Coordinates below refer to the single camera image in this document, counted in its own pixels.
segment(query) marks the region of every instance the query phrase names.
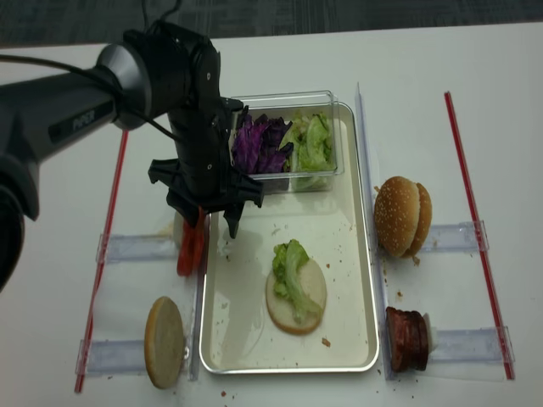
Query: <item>red stick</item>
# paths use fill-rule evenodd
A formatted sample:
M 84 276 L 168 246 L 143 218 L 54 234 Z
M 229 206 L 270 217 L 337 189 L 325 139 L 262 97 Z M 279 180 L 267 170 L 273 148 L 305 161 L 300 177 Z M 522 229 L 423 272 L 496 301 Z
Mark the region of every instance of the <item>red stick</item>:
M 458 154 L 458 161 L 460 163 L 460 171 L 462 172 L 462 178 L 464 180 L 464 187 L 466 188 L 467 202 L 469 204 L 469 211 L 472 215 L 473 222 L 479 222 L 479 212 L 477 211 L 477 205 L 475 204 L 475 196 L 473 195 L 472 182 L 469 179 L 469 173 L 467 172 L 466 156 L 464 155 L 464 148 L 462 146 L 462 140 L 460 138 L 460 130 L 458 130 L 458 122 L 456 121 L 455 108 L 452 104 L 452 96 L 450 92 L 445 94 L 445 103 L 447 105 L 447 112 L 449 113 L 449 121 L 451 122 L 452 136 L 455 140 L 456 152 Z M 482 239 L 478 239 L 479 247 L 481 247 Z M 486 280 L 486 288 L 489 292 L 490 307 L 492 308 L 492 315 L 494 316 L 494 324 L 496 328 L 502 328 L 503 321 L 501 319 L 500 305 L 498 303 L 498 296 L 495 293 L 494 280 L 492 279 L 492 270 L 490 269 L 490 260 L 486 251 L 479 251 L 481 255 L 481 263 L 483 264 L 484 279 Z M 507 346 L 506 339 L 498 332 L 500 336 L 501 353 L 503 355 L 503 366 L 506 370 L 507 380 L 513 380 L 515 378 L 515 371 L 512 367 L 512 356 Z
M 126 144 L 128 142 L 128 131 L 122 132 L 122 138 L 120 140 L 119 155 L 117 157 L 117 166 L 115 167 L 115 175 L 113 177 L 113 186 L 111 187 L 111 194 L 109 195 L 109 207 L 108 214 L 105 219 L 104 234 L 102 238 L 102 247 L 100 248 L 100 255 L 98 256 L 98 264 L 96 266 L 96 276 L 94 277 L 94 288 L 92 289 L 91 305 L 88 310 L 87 328 L 85 329 L 85 343 L 83 349 L 85 349 L 82 356 L 82 364 L 87 363 L 87 349 L 92 339 L 92 310 L 94 308 L 94 298 L 104 273 L 104 256 L 108 248 L 109 234 L 111 233 L 111 226 L 113 225 L 113 215 L 115 213 L 115 204 L 117 202 L 117 192 L 119 191 L 120 173 L 122 171 L 122 163 L 125 159 Z M 85 374 L 77 375 L 76 393 L 81 393 L 83 390 L 83 382 L 85 381 Z

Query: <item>purple cabbage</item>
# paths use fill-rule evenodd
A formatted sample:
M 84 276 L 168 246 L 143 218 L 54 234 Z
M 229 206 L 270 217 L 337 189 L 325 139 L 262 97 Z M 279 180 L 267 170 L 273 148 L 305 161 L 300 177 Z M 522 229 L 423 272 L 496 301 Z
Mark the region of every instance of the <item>purple cabbage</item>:
M 283 172 L 294 145 L 289 142 L 281 149 L 279 145 L 291 124 L 285 124 L 281 117 L 268 119 L 265 114 L 253 122 L 247 108 L 244 109 L 232 147 L 234 165 L 245 174 Z

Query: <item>gray carpet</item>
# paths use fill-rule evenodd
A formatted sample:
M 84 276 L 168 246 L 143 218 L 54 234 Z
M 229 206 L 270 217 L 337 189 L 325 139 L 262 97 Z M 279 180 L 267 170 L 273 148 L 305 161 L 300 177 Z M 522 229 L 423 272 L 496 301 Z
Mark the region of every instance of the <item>gray carpet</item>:
M 174 0 L 147 0 L 151 20 Z M 212 38 L 543 20 L 543 0 L 185 0 L 171 21 Z M 140 0 L 0 0 L 0 47 L 114 42 Z

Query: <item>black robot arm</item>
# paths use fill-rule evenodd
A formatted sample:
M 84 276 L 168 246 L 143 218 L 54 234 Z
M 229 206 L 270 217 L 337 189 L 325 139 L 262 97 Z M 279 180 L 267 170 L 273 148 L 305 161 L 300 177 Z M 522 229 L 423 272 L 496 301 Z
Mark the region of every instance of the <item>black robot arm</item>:
M 154 160 L 150 181 L 168 186 L 167 203 L 193 226 L 199 207 L 223 210 L 235 237 L 245 201 L 261 206 L 263 192 L 231 166 L 228 139 L 243 104 L 221 97 L 220 70 L 207 37 L 160 21 L 127 31 L 94 68 L 0 86 L 0 290 L 19 258 L 23 215 L 39 214 L 40 163 L 111 122 L 131 130 L 167 113 L 171 132 L 161 130 L 177 157 Z

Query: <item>sesame seed bun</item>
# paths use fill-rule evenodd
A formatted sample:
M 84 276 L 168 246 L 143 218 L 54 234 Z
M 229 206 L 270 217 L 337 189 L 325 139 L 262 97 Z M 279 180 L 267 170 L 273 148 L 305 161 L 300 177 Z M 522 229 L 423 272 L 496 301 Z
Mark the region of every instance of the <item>sesame seed bun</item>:
M 393 256 L 400 257 L 413 243 L 419 213 L 417 184 L 403 176 L 383 184 L 375 200 L 375 226 L 380 243 Z
M 402 257 L 413 257 L 421 249 L 426 240 L 426 236 L 430 231 L 430 224 L 432 223 L 432 199 L 430 194 L 421 184 L 417 184 L 418 197 L 421 203 L 421 210 L 418 215 L 418 226 L 415 232 L 415 238 L 413 243 L 403 254 Z
M 379 190 L 374 218 L 381 245 L 395 257 L 412 257 L 430 230 L 432 200 L 421 184 L 393 176 Z

